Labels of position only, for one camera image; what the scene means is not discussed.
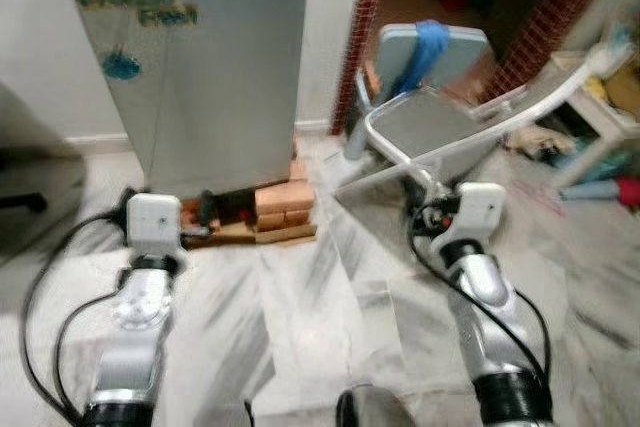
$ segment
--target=gray refrigerator door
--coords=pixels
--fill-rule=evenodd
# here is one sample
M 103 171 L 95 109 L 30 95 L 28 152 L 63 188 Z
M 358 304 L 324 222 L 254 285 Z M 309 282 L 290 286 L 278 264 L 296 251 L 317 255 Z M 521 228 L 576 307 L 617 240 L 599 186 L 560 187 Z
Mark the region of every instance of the gray refrigerator door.
M 77 0 L 147 183 L 286 179 L 305 0 Z

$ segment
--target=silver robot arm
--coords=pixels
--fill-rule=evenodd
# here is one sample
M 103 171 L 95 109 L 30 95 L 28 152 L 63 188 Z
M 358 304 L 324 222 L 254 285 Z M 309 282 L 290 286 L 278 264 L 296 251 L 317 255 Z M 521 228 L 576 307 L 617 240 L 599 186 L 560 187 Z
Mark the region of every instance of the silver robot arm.
M 163 372 L 163 342 L 171 330 L 171 291 L 184 268 L 180 202 L 137 194 L 127 205 L 131 269 L 115 297 L 118 333 L 98 364 L 83 426 L 150 426 Z
M 484 250 L 499 224 L 504 201 L 505 191 L 499 185 L 461 184 L 455 195 L 442 204 L 445 211 L 437 214 L 438 219 L 448 215 L 450 225 L 432 240 L 430 249 L 443 259 L 449 282 L 476 301 L 473 303 L 456 290 L 448 296 L 483 423 L 551 424 L 547 372 L 543 372 L 531 351 L 519 346 L 507 332 L 522 344 L 527 343 L 527 331 L 516 312 L 517 297 L 524 296 L 504 278 L 497 260 Z

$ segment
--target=white wall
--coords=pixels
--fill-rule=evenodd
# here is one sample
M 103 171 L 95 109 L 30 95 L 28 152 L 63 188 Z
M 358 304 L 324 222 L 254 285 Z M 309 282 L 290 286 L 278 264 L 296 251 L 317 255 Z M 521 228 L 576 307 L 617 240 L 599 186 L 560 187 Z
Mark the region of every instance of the white wall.
M 0 146 L 124 134 L 72 0 L 0 0 L 0 19 Z
M 562 50 L 586 50 L 602 34 L 608 16 L 616 9 L 640 8 L 640 0 L 593 0 L 562 44 Z
M 307 0 L 298 88 L 298 122 L 328 123 L 356 0 Z
M 303 127 L 331 118 L 353 4 L 307 0 Z M 73 0 L 0 0 L 0 19 L 0 147 L 125 135 Z

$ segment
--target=red brick pillar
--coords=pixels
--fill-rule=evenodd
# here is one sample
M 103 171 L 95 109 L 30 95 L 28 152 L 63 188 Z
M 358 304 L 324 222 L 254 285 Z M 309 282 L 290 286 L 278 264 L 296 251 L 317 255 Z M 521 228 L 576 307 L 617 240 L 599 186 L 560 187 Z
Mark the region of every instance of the red brick pillar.
M 481 100 L 498 97 L 535 77 L 590 1 L 540 0 L 485 86 Z
M 371 31 L 378 0 L 357 0 L 351 20 L 349 44 L 342 64 L 342 74 L 331 122 L 331 133 L 342 132 L 353 99 L 354 77 L 362 62 L 362 55 Z

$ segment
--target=white chair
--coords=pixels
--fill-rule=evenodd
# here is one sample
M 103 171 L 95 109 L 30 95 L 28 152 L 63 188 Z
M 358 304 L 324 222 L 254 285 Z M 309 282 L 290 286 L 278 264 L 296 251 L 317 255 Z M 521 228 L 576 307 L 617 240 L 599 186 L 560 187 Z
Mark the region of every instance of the white chair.
M 481 30 L 455 26 L 447 26 L 447 29 L 447 49 L 423 79 L 435 89 L 461 77 L 489 46 L 487 37 Z M 418 42 L 415 24 L 388 24 L 380 31 L 375 60 L 376 75 L 381 83 L 380 92 L 370 99 L 364 86 L 364 75 L 362 71 L 358 71 L 355 78 L 356 105 L 360 109 L 361 120 L 354 127 L 345 146 L 344 155 L 347 159 L 357 160 L 361 157 L 366 146 L 364 118 L 391 99 L 394 88 L 413 60 Z
M 399 175 L 411 175 L 426 187 L 460 176 L 505 134 L 560 106 L 591 74 L 606 76 L 620 55 L 620 49 L 598 44 L 575 68 L 552 75 L 543 71 L 526 86 L 473 109 L 429 88 L 399 95 L 364 119 L 370 145 L 396 165 L 344 185 L 335 194 Z

